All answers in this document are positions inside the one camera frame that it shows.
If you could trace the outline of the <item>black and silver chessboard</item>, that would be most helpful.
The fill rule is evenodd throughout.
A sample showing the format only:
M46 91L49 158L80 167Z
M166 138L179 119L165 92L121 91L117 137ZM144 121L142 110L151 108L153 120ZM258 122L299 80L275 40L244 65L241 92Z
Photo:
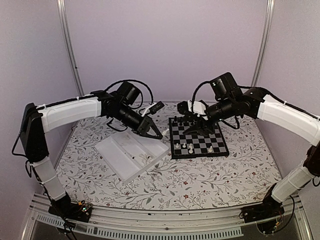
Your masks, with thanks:
M192 158L212 158L229 156L226 141L218 124L214 126L214 133L208 136L202 135L184 135L183 132L189 127L175 126L172 123L173 117L168 119L170 148L172 159L192 159ZM183 148L183 143L186 143L187 148ZM193 153L189 154L189 144L193 144ZM213 152L208 153L208 148L212 147Z

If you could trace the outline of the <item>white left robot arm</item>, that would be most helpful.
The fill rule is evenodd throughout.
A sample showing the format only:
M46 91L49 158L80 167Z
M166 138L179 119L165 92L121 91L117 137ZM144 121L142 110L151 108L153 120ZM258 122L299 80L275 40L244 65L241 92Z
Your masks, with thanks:
M55 209L63 217L70 217L75 210L56 173L54 164L58 154L51 154L50 151L62 150L73 123L106 117L119 121L140 137L162 139L163 135L151 116L164 104L151 98L150 105L138 113L133 104L143 93L136 86L137 83L135 79L120 80L117 82L118 89L112 92L107 87L50 104L36 105L30 102L24 107L11 153L26 159L26 170L34 172L47 195L55 201Z

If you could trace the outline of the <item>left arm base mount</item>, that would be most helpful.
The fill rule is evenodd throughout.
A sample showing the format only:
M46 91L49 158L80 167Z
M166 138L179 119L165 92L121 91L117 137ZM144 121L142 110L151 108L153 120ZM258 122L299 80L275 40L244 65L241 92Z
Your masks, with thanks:
M48 212L64 219L88 223L92 214L93 205L85 200L72 202L69 195L59 200L51 200Z

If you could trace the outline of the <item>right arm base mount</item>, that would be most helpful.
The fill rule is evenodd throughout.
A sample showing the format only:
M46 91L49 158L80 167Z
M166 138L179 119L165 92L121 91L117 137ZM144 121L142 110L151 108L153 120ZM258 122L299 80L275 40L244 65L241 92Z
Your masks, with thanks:
M245 223L255 222L260 233L270 235L283 222L284 213L281 203L267 197L259 204L242 207L238 216Z

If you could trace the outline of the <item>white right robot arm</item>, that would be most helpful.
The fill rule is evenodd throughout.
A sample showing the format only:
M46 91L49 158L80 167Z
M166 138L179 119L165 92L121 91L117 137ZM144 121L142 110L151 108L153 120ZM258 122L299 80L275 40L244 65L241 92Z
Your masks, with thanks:
M199 79L196 81L190 77L182 81L182 86L185 88L184 100L192 98L194 90L200 83ZM288 100L311 112L317 112L316 114L319 115L320 103L317 101L320 100L320 79L316 78L313 73L295 75L261 71L257 84L259 87L270 90L281 99ZM266 121L256 120L256 125L265 141L265 148L268 147L282 177L289 174L294 167L306 159L306 152L311 145L302 137ZM225 137L228 137L227 146L231 147L232 151L240 146L234 136L231 138L225 133ZM308 208L311 208L312 204L320 204L320 187L314 187L311 182L300 190L298 195L302 204L309 206Z

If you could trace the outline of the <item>white plastic tray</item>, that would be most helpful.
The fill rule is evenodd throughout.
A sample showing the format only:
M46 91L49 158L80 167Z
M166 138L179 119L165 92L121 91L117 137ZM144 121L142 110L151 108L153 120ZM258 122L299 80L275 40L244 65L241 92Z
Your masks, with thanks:
M94 147L125 185L158 163L169 152L169 147L161 140L141 137L128 130L115 133ZM152 160L143 164L139 154L149 154Z

